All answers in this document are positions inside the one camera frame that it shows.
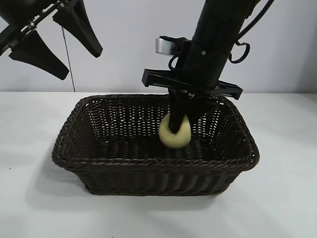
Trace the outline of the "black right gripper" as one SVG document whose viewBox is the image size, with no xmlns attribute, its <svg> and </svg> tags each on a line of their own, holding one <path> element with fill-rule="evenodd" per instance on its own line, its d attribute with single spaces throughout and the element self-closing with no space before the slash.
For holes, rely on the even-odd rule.
<svg viewBox="0 0 317 238">
<path fill-rule="evenodd" d="M 196 43 L 156 43 L 156 53 L 171 56 L 168 70 L 145 69 L 142 76 L 144 86 L 169 89 L 169 129 L 176 134 L 185 115 L 201 117 L 208 108 L 210 97 L 188 99 L 186 91 L 196 95 L 222 95 L 238 100 L 242 88 L 220 80 L 225 64 L 240 63 L 232 59 L 232 45 L 208 51 Z"/>
</svg>

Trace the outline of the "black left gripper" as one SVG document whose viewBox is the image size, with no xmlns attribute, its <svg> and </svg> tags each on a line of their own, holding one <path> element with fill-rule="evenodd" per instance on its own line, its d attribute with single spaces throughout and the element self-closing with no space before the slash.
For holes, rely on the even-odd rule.
<svg viewBox="0 0 317 238">
<path fill-rule="evenodd" d="M 0 53 L 11 48 L 9 57 L 12 60 L 30 64 L 64 80 L 69 69 L 36 31 L 37 25 L 55 10 L 53 21 L 73 35 L 90 54 L 100 57 L 103 48 L 91 27 L 83 0 L 2 0 L 0 17 L 8 25 L 0 33 Z"/>
</svg>

